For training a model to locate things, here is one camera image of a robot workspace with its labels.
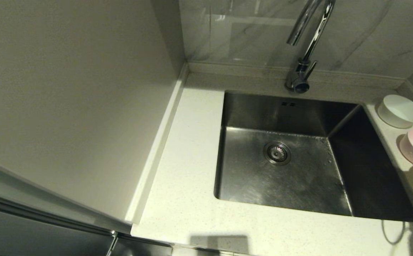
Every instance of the drain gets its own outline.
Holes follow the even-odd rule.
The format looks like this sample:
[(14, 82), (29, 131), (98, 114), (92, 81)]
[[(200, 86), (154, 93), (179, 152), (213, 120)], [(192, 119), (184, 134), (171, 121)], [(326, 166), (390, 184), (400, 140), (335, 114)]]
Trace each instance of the drain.
[(276, 165), (285, 165), (290, 162), (291, 152), (286, 144), (279, 141), (271, 141), (263, 148), (265, 158)]

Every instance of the sink basin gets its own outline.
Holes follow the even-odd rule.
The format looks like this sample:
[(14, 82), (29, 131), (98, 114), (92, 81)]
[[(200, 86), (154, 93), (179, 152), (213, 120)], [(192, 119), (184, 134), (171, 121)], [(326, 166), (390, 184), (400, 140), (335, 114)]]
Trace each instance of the sink basin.
[(225, 94), (218, 199), (413, 222), (413, 206), (363, 107)]

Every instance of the white countertop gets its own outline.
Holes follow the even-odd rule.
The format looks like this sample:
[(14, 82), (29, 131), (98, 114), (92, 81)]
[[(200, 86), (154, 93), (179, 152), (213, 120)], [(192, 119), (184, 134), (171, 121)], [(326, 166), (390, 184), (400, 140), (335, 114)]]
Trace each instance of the white countertop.
[(278, 79), (192, 73), (133, 236), (262, 256), (413, 255), (413, 223), (217, 199), (213, 190), (225, 89), (362, 103), (413, 192), (413, 165), (396, 144), (407, 130), (388, 126), (375, 112), (376, 103), (395, 90), (312, 85), (308, 93), (292, 95)]

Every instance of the faucet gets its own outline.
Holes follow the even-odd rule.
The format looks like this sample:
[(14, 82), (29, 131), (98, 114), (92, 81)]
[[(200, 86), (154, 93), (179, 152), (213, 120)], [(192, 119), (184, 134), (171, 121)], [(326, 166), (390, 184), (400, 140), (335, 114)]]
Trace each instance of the faucet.
[[(309, 0), (306, 3), (302, 13), (298, 17), (298, 20), (296, 21), (295, 26), (292, 29), (289, 39), (287, 40), (287, 43), (289, 45), (295, 46), (298, 43), (301, 35), (303, 34), (304, 29), (306, 28), (307, 23), (309, 22), (315, 10), (322, 1), (323, 0)], [(330, 18), (335, 3), (335, 0), (325, 1), (326, 2), (323, 10), (323, 15), (320, 18), (317, 29), (315, 30), (311, 42), (307, 47), (306, 53), (303, 57), (300, 57), (298, 59), (298, 65), (296, 66), (296, 69), (290, 71), (288, 74), (285, 86), (289, 91), (296, 92), (298, 94), (303, 94), (309, 90), (309, 84), (307, 83), (307, 79), (311, 75), (312, 70), (314, 70), (317, 64), (316, 60), (314, 61), (314, 63), (312, 63), (311, 67), (308, 68), (311, 64), (309, 58), (311, 57), (312, 52), (314, 51), (314, 48), (316, 47), (317, 42), (319, 41), (323, 29), (325, 29), (325, 25), (327, 24), (327, 21)]]

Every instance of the backsplash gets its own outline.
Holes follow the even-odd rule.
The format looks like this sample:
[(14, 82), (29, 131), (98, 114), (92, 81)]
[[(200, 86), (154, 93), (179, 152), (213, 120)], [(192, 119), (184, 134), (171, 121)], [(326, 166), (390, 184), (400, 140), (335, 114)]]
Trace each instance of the backsplash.
[[(305, 3), (179, 0), (186, 57), (290, 67), (304, 53), (309, 29), (318, 22), (316, 17), (310, 21), (298, 46), (286, 44)], [(336, 1), (312, 60), (319, 60), (319, 70), (408, 78), (413, 73), (413, 0)]]

